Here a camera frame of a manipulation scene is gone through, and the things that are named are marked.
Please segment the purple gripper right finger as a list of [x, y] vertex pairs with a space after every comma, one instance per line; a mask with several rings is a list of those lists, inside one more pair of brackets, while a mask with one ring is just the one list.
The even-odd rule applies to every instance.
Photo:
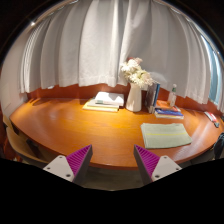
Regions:
[[159, 157], [138, 145], [134, 146], [134, 157], [144, 185], [181, 170], [167, 155]]

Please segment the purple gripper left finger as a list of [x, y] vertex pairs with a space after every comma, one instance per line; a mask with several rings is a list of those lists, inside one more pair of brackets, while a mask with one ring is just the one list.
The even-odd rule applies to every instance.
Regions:
[[88, 145], [68, 156], [57, 156], [44, 167], [44, 170], [80, 185], [85, 178], [92, 155], [92, 146]]

